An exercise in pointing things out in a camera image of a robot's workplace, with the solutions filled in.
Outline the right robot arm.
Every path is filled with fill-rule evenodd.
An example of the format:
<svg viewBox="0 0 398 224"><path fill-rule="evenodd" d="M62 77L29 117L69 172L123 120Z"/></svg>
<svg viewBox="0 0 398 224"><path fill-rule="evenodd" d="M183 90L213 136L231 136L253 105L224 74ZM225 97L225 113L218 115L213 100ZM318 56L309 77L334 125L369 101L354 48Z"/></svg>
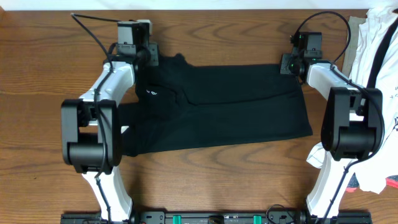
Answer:
<svg viewBox="0 0 398 224"><path fill-rule="evenodd" d="M344 76L330 62L283 54L280 72L304 78L326 100L321 129L324 160L306 211L297 223L360 223L365 214L341 215L339 206L356 166L370 160L382 146L382 93L364 88Z"/></svg>

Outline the black polo shirt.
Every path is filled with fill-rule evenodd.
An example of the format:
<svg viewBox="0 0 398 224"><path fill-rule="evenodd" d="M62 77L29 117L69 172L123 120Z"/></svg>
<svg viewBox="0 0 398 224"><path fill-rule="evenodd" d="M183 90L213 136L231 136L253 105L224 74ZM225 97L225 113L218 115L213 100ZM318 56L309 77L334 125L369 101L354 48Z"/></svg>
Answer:
<svg viewBox="0 0 398 224"><path fill-rule="evenodd" d="M161 57L119 107L123 154L280 141L312 135L302 89L277 64L190 65Z"/></svg>

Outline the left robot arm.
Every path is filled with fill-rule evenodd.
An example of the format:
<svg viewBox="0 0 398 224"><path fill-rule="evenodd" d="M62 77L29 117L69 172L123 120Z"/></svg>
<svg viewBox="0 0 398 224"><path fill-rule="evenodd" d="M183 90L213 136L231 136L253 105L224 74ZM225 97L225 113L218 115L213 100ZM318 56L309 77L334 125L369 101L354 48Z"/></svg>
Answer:
<svg viewBox="0 0 398 224"><path fill-rule="evenodd" d="M62 154L66 164L90 184L100 205L98 213L66 213L61 223L134 223L133 200L119 165L122 136L118 106L135 84L136 73L159 63L158 45L116 44L108 51L103 71L92 87L61 105Z"/></svg>

